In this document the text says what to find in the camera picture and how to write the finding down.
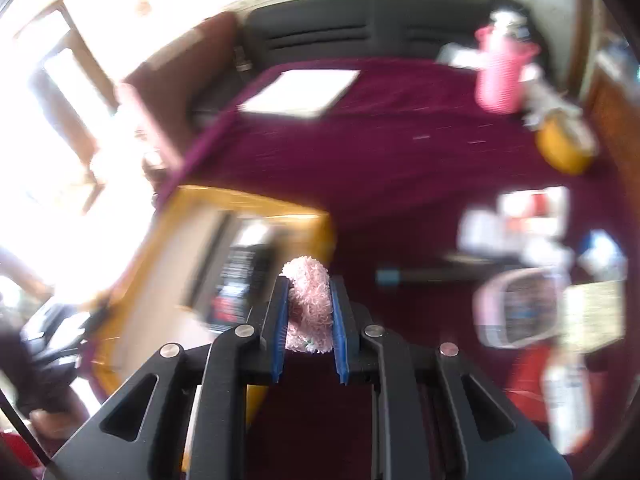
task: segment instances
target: white sheet of paper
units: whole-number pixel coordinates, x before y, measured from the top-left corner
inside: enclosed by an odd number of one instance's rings
[[[359,70],[287,70],[238,108],[243,112],[318,117],[340,99],[359,73]]]

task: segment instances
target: maroon tablecloth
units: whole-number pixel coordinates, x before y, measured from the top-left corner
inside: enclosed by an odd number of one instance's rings
[[[540,156],[517,118],[494,116],[474,102],[475,75],[424,60],[322,60],[278,66],[236,103],[283,70],[357,68],[359,78],[319,120],[220,115],[188,155],[177,184],[228,187],[328,211],[337,231],[332,274],[352,300],[410,342],[456,342],[504,386],[516,351],[482,346],[465,284],[380,290],[379,264],[420,266],[454,249],[462,211],[495,206],[515,189],[567,186],[571,211],[565,243],[577,248],[603,228],[638,273],[636,225],[615,167],[601,156],[588,174],[565,176]],[[638,286],[628,283],[627,323],[638,326]],[[634,338],[598,355],[604,383],[594,399],[595,435],[568,460],[580,471],[594,460],[625,409],[638,370]],[[332,356],[287,355],[248,436],[249,478],[365,479],[370,475],[370,394],[338,385]]]

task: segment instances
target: pink plush toy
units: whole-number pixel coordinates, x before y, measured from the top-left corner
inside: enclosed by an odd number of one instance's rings
[[[309,256],[300,256],[282,267],[291,282],[286,348],[295,352],[330,352],[333,307],[329,273]]]

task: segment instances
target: yellow tape roll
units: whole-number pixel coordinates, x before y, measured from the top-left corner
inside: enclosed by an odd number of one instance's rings
[[[562,110],[553,110],[546,116],[536,134],[536,145],[551,166],[572,175],[583,173],[598,152],[588,126]]]

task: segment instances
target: pink container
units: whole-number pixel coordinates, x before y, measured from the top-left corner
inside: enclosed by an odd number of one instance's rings
[[[535,43],[517,41],[511,36],[492,34],[494,27],[476,30],[484,53],[484,68],[478,72],[476,102],[494,114],[513,114],[520,110],[520,73],[540,52]]]

